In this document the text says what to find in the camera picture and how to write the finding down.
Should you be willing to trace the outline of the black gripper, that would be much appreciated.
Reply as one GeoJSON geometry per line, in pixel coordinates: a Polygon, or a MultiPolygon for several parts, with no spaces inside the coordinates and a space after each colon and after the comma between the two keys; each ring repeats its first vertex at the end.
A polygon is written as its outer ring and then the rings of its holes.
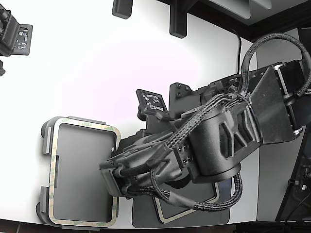
{"type": "Polygon", "coordinates": [[[167,141],[174,131],[173,121],[154,122],[147,129],[122,139],[112,158],[150,158],[155,153],[168,155],[172,149],[167,141]]]}

